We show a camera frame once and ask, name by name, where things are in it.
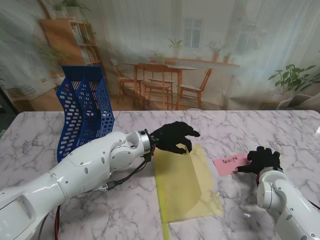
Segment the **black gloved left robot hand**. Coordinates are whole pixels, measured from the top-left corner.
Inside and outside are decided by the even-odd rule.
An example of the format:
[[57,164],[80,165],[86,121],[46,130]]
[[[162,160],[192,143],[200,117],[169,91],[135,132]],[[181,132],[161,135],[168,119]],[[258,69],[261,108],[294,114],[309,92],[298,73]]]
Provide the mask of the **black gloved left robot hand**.
[[150,136],[155,139],[155,145],[158,149],[175,153],[186,154],[187,151],[192,151],[192,142],[186,136],[199,137],[200,133],[193,129],[190,125],[182,121],[168,123],[150,133]]

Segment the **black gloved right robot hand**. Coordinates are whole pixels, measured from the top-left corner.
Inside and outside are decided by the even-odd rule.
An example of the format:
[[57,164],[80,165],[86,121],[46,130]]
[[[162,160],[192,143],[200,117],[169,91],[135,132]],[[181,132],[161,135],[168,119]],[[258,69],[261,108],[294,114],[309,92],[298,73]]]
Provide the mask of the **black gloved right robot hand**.
[[258,146],[256,150],[252,150],[247,154],[249,165],[238,166],[235,168],[239,173],[254,173],[258,175],[263,169],[273,167],[281,169],[280,153],[277,151],[272,152],[270,148]]

